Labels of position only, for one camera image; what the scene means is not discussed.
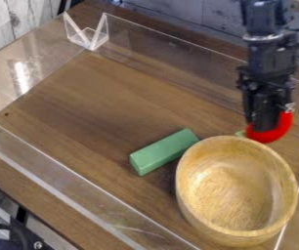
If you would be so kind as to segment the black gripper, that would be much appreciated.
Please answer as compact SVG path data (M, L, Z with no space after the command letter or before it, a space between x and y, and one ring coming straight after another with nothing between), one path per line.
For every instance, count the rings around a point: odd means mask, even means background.
M296 72L296 35L244 36L248 62L237 67L237 87L248 128L264 133L279 124L280 113L293 107L292 76Z

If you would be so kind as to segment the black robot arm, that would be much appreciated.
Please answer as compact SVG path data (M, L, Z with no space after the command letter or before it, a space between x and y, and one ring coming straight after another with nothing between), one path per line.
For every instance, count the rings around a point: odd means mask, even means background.
M237 88L247 122L255 132L265 133L295 108L299 28L288 27L292 0L241 0L240 5L248 61L237 68Z

